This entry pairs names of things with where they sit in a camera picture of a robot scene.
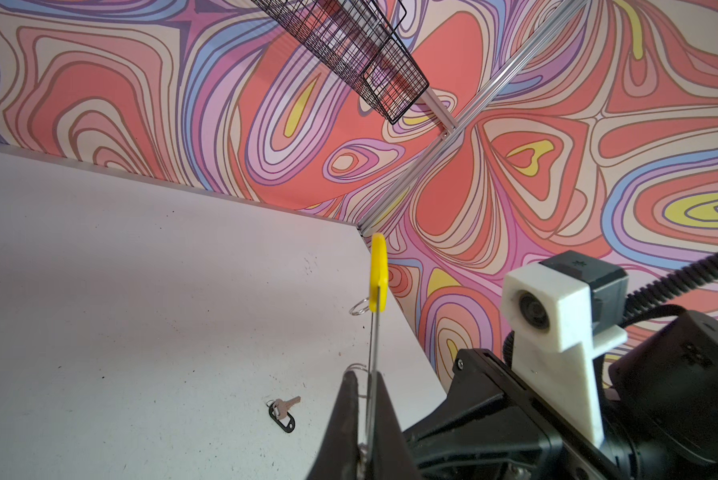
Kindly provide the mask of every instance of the psychedelic wallpaper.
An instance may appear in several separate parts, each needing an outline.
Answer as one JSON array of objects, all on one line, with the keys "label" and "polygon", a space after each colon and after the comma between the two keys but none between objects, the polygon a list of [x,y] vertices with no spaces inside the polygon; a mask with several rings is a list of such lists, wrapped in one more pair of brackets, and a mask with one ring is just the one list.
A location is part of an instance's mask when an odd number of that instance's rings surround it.
[{"label": "psychedelic wallpaper", "polygon": [[[510,270],[575,249],[634,290],[717,251],[718,1],[594,0],[380,231],[445,388],[458,349],[501,350]],[[677,303],[718,318],[718,283]],[[607,361],[665,323],[630,327]]]},{"label": "psychedelic wallpaper", "polygon": [[[457,114],[560,0],[380,0]],[[439,134],[250,0],[0,0],[0,142],[356,222]]]}]

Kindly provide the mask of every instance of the metal mesh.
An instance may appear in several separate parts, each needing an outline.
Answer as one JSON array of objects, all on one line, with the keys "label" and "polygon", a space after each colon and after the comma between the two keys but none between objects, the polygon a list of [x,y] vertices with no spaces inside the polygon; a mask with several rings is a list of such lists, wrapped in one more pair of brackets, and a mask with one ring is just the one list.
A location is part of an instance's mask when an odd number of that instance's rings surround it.
[{"label": "metal mesh", "polygon": [[252,0],[392,124],[428,88],[373,0]]}]

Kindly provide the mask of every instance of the white bracket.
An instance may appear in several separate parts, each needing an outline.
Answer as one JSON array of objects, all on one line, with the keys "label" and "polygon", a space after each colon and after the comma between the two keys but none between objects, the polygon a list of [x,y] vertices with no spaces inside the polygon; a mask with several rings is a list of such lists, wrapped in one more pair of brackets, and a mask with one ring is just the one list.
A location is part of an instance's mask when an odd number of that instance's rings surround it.
[{"label": "white bracket", "polygon": [[[547,329],[524,319],[518,300],[525,292],[546,308]],[[625,343],[626,331],[612,326],[593,336],[588,284],[542,264],[506,275],[500,311],[516,332],[511,369],[599,447],[604,429],[593,360]]]},{"label": "white bracket", "polygon": [[455,120],[450,111],[447,110],[447,107],[444,106],[444,103],[442,103],[439,96],[431,87],[428,87],[422,92],[420,99],[426,102],[428,108],[430,108],[436,118],[442,122],[444,129],[446,129],[448,133],[453,132],[457,128],[457,120]]}]

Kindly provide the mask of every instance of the white tabletop surface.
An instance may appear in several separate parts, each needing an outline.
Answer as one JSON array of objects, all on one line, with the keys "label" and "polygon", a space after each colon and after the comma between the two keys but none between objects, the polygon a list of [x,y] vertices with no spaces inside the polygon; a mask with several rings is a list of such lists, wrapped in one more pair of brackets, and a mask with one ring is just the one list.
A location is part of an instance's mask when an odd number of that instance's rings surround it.
[{"label": "white tabletop surface", "polygon": [[[0,478],[304,478],[365,362],[352,226],[0,147]],[[398,305],[402,428],[444,399]],[[301,396],[287,435],[265,402]]]}]

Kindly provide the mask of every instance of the yellow key tag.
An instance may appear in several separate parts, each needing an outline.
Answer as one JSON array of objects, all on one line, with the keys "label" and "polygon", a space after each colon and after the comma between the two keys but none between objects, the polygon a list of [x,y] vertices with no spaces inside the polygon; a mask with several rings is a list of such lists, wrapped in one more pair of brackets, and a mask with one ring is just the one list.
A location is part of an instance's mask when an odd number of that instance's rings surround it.
[{"label": "yellow key tag", "polygon": [[386,247],[386,238],[383,234],[374,234],[372,236],[372,266],[370,267],[370,310],[383,312],[386,309],[387,296],[388,248]]}]

